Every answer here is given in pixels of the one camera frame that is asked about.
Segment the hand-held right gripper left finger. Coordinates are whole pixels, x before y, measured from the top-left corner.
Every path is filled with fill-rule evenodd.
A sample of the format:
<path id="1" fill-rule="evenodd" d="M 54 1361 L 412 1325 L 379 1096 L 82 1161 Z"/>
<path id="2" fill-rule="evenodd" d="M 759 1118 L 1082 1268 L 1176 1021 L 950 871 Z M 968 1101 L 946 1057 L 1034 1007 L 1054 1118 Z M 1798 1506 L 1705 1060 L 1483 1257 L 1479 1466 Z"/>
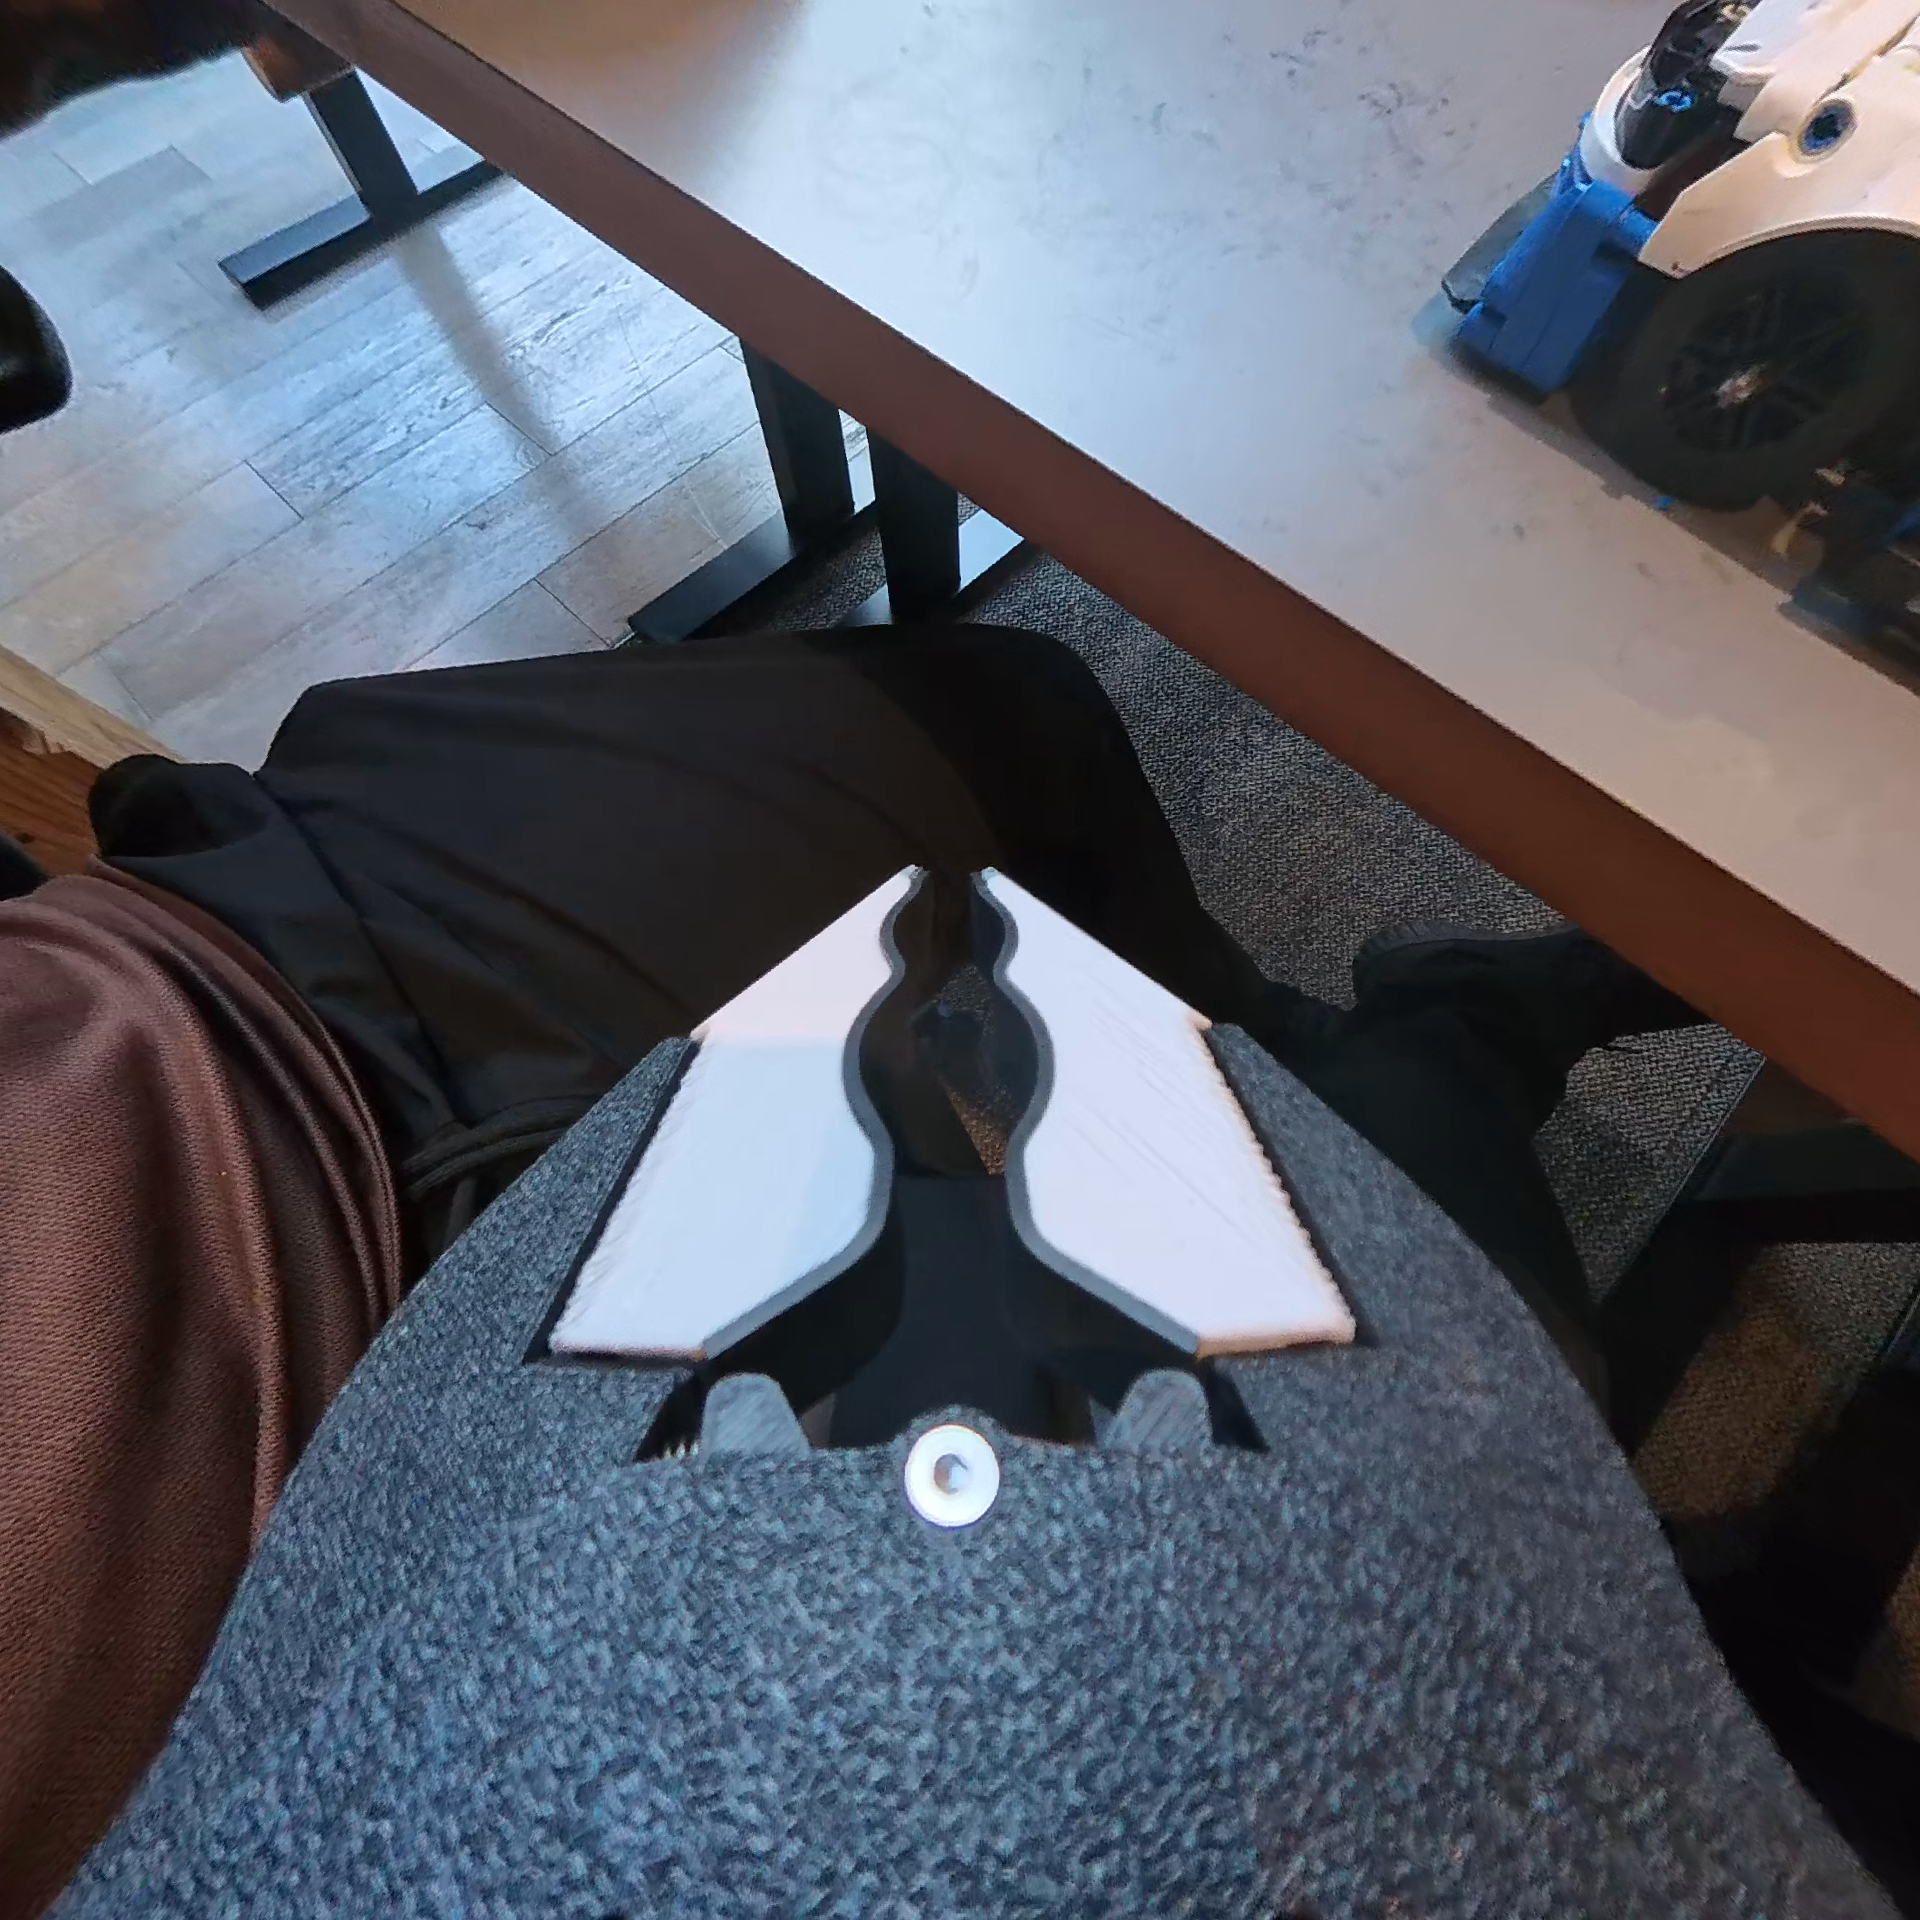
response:
<path id="1" fill-rule="evenodd" d="M 560 1297 L 560 1361 L 769 1372 L 817 1408 L 887 1341 L 887 1277 L 842 1304 L 831 1284 L 891 1204 L 891 1135 L 857 1042 L 903 988 L 891 931 L 913 891 L 922 871 L 887 872 L 695 1026 Z"/>

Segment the wooden beam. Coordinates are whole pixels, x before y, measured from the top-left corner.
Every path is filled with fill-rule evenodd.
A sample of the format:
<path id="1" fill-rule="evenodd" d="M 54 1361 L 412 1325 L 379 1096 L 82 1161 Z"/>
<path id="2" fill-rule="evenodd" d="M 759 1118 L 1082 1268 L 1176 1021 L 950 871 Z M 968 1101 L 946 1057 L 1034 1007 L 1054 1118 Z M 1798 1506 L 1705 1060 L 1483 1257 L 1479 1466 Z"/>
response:
<path id="1" fill-rule="evenodd" d="M 0 830 L 48 871 L 94 859 L 85 786 L 125 756 L 173 756 L 132 724 L 0 654 Z"/>

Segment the toy brick race car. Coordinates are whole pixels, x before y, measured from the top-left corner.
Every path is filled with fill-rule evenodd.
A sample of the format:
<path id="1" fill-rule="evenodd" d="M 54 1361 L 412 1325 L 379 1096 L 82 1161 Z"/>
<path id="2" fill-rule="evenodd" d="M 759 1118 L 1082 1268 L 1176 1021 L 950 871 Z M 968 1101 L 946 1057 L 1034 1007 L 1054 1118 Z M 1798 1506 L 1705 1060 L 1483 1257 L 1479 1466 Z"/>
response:
<path id="1" fill-rule="evenodd" d="M 1771 547 L 1818 549 L 1798 607 L 1913 656 L 1913 0 L 1672 7 L 1445 300 L 1461 358 L 1643 489 L 1785 508 Z"/>

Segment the black desk leg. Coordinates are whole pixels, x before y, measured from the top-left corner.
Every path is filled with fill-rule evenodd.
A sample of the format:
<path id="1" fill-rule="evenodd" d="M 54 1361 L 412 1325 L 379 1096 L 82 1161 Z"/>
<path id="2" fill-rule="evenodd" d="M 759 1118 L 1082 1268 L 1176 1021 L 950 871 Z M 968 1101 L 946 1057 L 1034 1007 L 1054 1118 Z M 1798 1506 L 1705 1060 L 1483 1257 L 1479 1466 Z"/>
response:
<path id="1" fill-rule="evenodd" d="M 441 150 L 415 178 L 404 164 L 404 150 L 393 148 L 393 128 L 379 123 L 358 71 L 309 89 L 306 112 L 325 128 L 325 139 L 348 178 L 348 198 L 222 256 L 222 274 L 257 308 L 354 270 L 358 256 L 404 239 L 412 230 L 487 191 L 507 178 L 498 164 L 475 161 L 468 148 Z"/>
<path id="2" fill-rule="evenodd" d="M 959 616 L 1020 564 L 1026 539 L 1018 528 L 986 508 L 963 518 L 959 489 L 891 440 L 866 440 L 866 479 L 857 479 L 842 407 L 759 345 L 738 345 L 738 358 L 778 505 L 687 579 L 637 607 L 624 646 L 687 646 L 717 631 L 857 534 L 882 539 L 882 587 L 850 607 L 845 628 Z"/>

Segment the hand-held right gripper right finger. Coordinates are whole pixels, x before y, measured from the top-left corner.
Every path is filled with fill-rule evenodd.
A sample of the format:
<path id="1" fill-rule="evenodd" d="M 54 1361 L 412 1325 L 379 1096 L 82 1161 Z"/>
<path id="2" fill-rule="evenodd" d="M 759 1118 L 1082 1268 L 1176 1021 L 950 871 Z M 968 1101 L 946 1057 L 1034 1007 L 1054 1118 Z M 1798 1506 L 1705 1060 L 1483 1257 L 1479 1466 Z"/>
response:
<path id="1" fill-rule="evenodd" d="M 976 906 L 1040 1060 L 1004 1148 L 1020 1247 L 1200 1361 L 1350 1343 L 1356 1308 L 1224 1087 L 1209 1018 L 1011 872 L 976 872 Z"/>

